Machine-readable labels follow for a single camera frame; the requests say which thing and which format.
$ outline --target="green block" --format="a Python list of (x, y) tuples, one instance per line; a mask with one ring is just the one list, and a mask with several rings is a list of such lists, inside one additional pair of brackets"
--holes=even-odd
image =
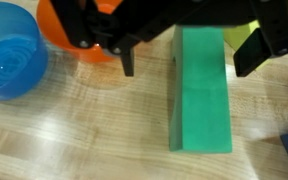
[(223, 32), (219, 28), (175, 28), (176, 97), (170, 150), (232, 151)]

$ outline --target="blue bowl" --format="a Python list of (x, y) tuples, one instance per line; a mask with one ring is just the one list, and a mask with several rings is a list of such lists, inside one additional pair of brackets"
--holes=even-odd
[(0, 101), (19, 97), (43, 77), (48, 53), (33, 16), (0, 2)]

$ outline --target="wooden table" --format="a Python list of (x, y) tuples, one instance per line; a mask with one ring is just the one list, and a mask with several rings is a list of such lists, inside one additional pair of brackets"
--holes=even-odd
[[(38, 0), (8, 0), (35, 15)], [(174, 28), (136, 47), (135, 77), (120, 61), (85, 64), (48, 44), (39, 85), (0, 102), (0, 179), (288, 180), (288, 55), (237, 78), (226, 46), (233, 152), (169, 152)]]

